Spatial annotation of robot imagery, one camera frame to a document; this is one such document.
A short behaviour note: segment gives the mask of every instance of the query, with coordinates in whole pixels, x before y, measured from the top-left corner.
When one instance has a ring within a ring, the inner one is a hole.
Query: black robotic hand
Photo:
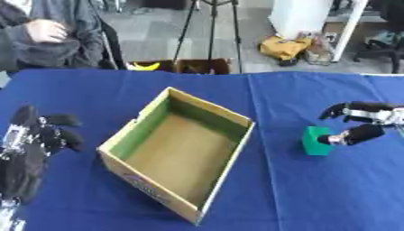
[[[391,106],[383,103],[366,103],[366,102],[349,102],[333,105],[327,108],[319,117],[319,119],[324,120],[327,118],[337,118],[339,116],[345,116],[344,122],[348,122],[350,120],[365,122],[365,123],[373,123],[374,120],[367,115],[369,113],[379,113],[380,111],[392,111],[395,106]],[[352,111],[361,111],[362,115],[352,115],[350,112]]]
[[[404,110],[400,106],[383,103],[350,102],[326,109],[319,119],[345,116],[344,122],[358,121],[368,123],[349,128],[338,135],[323,135],[318,141],[326,144],[354,145],[384,135],[384,127],[402,126]]]
[[[1,200],[30,201],[41,182],[48,157],[63,148],[79,151],[80,136],[59,126],[79,126],[73,115],[39,116],[22,106],[11,119],[0,150]]]

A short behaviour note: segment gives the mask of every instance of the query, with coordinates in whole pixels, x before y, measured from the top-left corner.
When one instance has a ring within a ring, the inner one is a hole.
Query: person
[[[0,70],[98,67],[101,23],[89,0],[0,0]]]

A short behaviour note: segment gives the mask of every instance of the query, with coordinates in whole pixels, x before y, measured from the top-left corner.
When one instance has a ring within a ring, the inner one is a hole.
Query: green block
[[[328,155],[333,149],[331,145],[320,143],[317,138],[323,134],[331,134],[328,127],[309,126],[303,134],[303,146],[307,155]]]

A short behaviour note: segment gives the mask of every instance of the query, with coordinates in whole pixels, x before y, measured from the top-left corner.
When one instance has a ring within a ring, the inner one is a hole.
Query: floor
[[[107,13],[103,15],[119,33],[124,59],[172,59],[188,11],[153,9],[148,13],[133,14],[133,9],[139,5],[138,1],[128,2],[124,12],[121,14]],[[183,59],[204,59],[207,57],[210,8],[203,3],[201,7],[201,11],[195,12],[191,21],[188,36],[180,54]],[[239,24],[243,39],[244,72],[277,70],[355,73],[390,72],[389,59],[362,60],[355,63],[352,62],[353,53],[349,49],[340,62],[328,67],[309,65],[303,60],[294,67],[279,67],[276,60],[261,55],[256,49],[258,42],[275,33],[268,20],[270,11],[271,0],[240,0]],[[217,58],[236,57],[231,5],[222,5],[219,8],[215,56]],[[233,65],[232,70],[237,73],[236,59],[234,59]]]

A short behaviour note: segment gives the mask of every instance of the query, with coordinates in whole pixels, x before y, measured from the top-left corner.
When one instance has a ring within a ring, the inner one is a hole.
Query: blue tablecloth
[[[258,122],[202,222],[194,227],[108,172],[96,147],[167,86]],[[164,72],[30,70],[0,91],[0,131],[32,104],[41,113],[83,120],[83,153],[51,159],[38,197],[24,211],[27,230],[404,230],[404,140],[394,130],[369,143],[309,157],[308,125],[340,132],[355,123],[317,120],[335,103],[403,104],[404,79],[273,72],[207,77]]]
[[[195,230],[189,222],[106,170],[96,147],[172,86],[255,120],[248,79],[165,72],[32,70],[0,91],[0,131],[23,104],[43,114],[73,113],[84,123],[83,153],[50,161],[38,197],[25,212],[27,231]],[[259,133],[252,135],[197,230],[277,230],[270,176]]]
[[[335,103],[404,102],[404,79],[320,73],[271,73],[252,79],[269,160],[280,230],[404,230],[404,139],[395,130],[327,157],[306,156],[309,125],[335,132],[355,126],[317,120]]]

